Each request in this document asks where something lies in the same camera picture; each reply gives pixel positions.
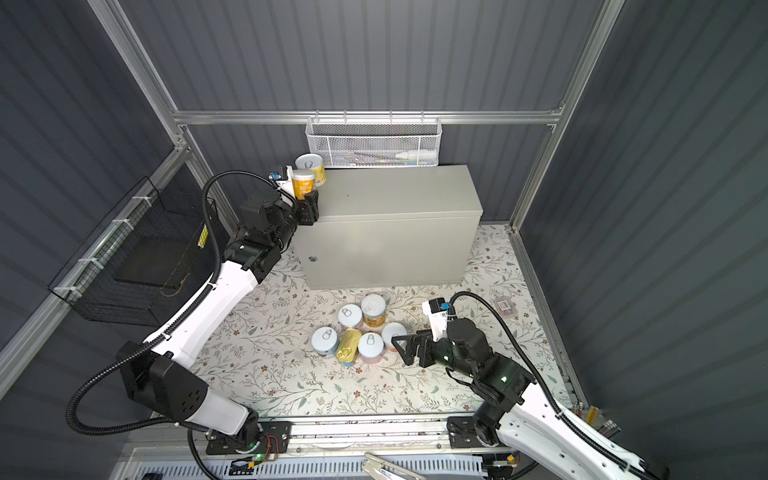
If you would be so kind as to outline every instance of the yellow can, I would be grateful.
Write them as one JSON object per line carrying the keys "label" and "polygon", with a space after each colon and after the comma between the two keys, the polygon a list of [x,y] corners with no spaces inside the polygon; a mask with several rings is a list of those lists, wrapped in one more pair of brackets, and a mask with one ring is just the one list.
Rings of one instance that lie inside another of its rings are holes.
{"label": "yellow can", "polygon": [[315,174],[315,187],[326,182],[326,169],[323,157],[318,154],[304,154],[296,159],[296,168],[303,168]]}
{"label": "yellow can", "polygon": [[293,195],[304,200],[304,195],[315,189],[315,174],[309,170],[293,171]]}
{"label": "yellow can", "polygon": [[344,332],[339,349],[336,351],[336,358],[344,366],[352,366],[355,362],[357,358],[357,344],[360,343],[360,337],[362,337],[362,332],[358,329],[346,329]]}

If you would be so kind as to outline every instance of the yellow label can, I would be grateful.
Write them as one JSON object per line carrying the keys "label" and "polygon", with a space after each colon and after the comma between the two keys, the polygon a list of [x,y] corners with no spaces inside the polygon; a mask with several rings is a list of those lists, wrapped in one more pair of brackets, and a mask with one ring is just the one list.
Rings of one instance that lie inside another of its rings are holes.
{"label": "yellow label can", "polygon": [[318,154],[304,154],[296,159],[296,168],[302,168],[315,174],[315,187],[326,182],[326,169],[323,158]]}

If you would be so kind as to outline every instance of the floral tablecloth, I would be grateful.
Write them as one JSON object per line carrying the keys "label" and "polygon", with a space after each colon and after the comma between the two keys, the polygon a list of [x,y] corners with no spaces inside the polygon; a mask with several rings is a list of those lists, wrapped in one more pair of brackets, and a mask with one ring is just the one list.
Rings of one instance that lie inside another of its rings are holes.
{"label": "floral tablecloth", "polygon": [[[339,308],[359,304],[368,293],[382,295],[387,320],[400,322],[413,333],[429,328],[423,301],[449,299],[459,290],[471,290],[489,302],[497,296],[511,297],[518,316],[510,329],[555,397],[570,405],[502,225],[478,228],[459,285],[309,290],[301,263],[289,250],[208,339],[192,371],[261,416],[472,411],[482,403],[480,398],[451,380],[441,366],[405,366],[396,353],[386,353],[378,364],[358,359],[348,368],[333,357],[318,356],[310,345],[320,326],[342,333],[336,320]],[[521,363],[492,314],[474,299],[462,298],[456,306],[459,316],[473,319],[486,332],[494,351]]]}

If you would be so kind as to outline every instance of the can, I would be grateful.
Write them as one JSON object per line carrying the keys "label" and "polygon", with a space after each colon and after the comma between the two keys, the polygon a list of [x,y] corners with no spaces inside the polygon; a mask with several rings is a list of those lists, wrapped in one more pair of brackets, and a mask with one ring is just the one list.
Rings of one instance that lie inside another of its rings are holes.
{"label": "can", "polygon": [[358,329],[346,329],[344,336],[341,337],[339,349],[336,351],[336,358],[344,366],[352,366],[357,358],[357,344],[360,342],[362,332]]}
{"label": "can", "polygon": [[386,314],[384,313],[386,310],[386,300],[384,300],[383,296],[376,295],[375,293],[366,296],[366,298],[362,299],[360,308],[362,309],[362,319],[365,320],[368,326],[376,328],[377,326],[384,325],[386,321]]}
{"label": "can", "polygon": [[408,335],[408,331],[400,323],[391,322],[384,325],[382,339],[384,340],[384,345],[386,345],[386,348],[390,352],[397,352],[395,344],[392,342],[392,337],[401,335]]}
{"label": "can", "polygon": [[315,187],[326,182],[326,168],[323,166],[323,158],[318,154],[304,154],[296,159],[296,167],[310,170],[315,174]]}
{"label": "can", "polygon": [[293,171],[293,194],[297,200],[304,200],[304,195],[315,189],[315,174],[310,170]]}
{"label": "can", "polygon": [[341,307],[338,317],[339,323],[344,328],[358,329],[362,327],[362,310],[354,303]]}
{"label": "can", "polygon": [[378,333],[368,332],[360,337],[357,351],[363,363],[378,363],[384,354],[384,340]]}
{"label": "can", "polygon": [[339,336],[331,327],[321,326],[312,334],[312,348],[320,356],[336,355],[339,348]]}

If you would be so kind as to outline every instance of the white wire basket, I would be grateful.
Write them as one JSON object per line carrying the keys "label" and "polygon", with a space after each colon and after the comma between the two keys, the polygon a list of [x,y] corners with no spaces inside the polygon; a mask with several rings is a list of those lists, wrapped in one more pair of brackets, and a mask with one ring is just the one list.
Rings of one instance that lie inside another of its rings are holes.
{"label": "white wire basket", "polygon": [[434,167],[442,124],[338,124],[306,122],[310,152],[326,168]]}

